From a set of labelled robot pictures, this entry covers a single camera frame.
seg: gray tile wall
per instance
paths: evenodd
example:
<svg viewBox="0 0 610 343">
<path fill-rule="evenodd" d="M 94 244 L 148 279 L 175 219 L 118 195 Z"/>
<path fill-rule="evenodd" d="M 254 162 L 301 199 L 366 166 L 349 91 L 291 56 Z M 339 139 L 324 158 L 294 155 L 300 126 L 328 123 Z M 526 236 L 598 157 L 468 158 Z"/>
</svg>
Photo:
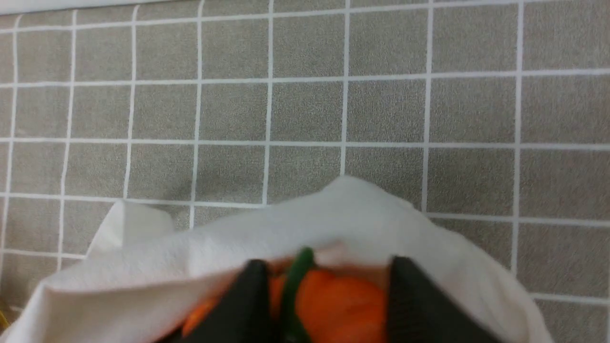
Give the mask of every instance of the gray tile wall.
<svg viewBox="0 0 610 343">
<path fill-rule="evenodd" d="M 604 342 L 609 15 L 195 0 L 0 16 L 0 294 L 23 306 L 78 263 L 119 198 L 187 230 L 348 174 L 511 269 L 557 342 Z"/>
</svg>

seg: white cloth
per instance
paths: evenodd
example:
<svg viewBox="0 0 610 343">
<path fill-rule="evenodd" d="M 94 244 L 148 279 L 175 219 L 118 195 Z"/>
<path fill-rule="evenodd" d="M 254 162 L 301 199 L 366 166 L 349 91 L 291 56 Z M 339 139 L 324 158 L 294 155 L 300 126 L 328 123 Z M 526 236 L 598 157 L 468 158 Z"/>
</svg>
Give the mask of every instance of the white cloth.
<svg viewBox="0 0 610 343">
<path fill-rule="evenodd" d="M 552 343 L 524 288 L 462 236 L 373 184 L 341 177 L 325 190 L 203 228 L 135 244 L 44 279 L 0 342 L 152 343 L 251 258 L 290 256 L 342 241 L 342 259 L 414 258 L 500 338 Z"/>
</svg>

